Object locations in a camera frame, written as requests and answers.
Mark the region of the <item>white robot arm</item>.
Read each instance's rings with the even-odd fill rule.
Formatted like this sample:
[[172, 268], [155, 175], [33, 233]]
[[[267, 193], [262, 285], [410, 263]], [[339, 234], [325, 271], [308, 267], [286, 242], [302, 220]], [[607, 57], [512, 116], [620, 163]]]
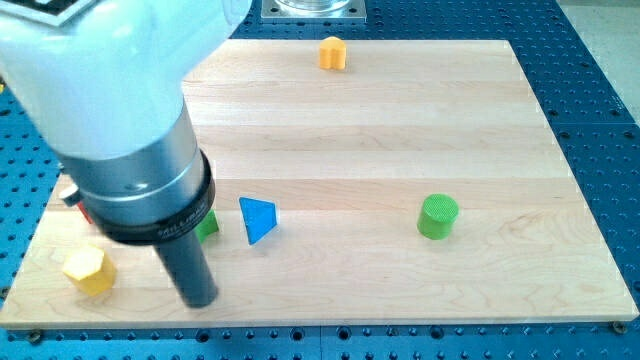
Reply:
[[215, 182], [182, 81], [247, 0], [5, 1], [1, 75], [112, 240], [154, 247], [184, 303], [216, 286], [195, 233]]

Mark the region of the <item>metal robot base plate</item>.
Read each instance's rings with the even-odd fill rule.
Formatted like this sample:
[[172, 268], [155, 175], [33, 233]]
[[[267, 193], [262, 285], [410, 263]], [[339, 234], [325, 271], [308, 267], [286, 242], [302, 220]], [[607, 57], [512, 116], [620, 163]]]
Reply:
[[367, 18], [365, 0], [263, 0], [263, 19], [356, 19]]

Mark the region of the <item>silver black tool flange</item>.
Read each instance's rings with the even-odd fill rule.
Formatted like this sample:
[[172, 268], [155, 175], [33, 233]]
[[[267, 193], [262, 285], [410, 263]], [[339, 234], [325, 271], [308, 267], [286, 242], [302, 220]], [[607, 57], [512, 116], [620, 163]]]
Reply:
[[149, 245], [187, 234], [215, 197], [211, 166], [186, 108], [165, 135], [131, 154], [59, 159], [93, 223], [125, 244]]

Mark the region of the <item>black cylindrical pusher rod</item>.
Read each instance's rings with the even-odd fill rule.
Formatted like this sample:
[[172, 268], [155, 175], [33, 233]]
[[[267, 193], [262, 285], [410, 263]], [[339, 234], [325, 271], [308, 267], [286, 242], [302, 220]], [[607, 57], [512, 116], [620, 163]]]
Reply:
[[186, 306], [201, 308], [213, 302], [217, 287], [194, 231], [155, 244], [154, 250]]

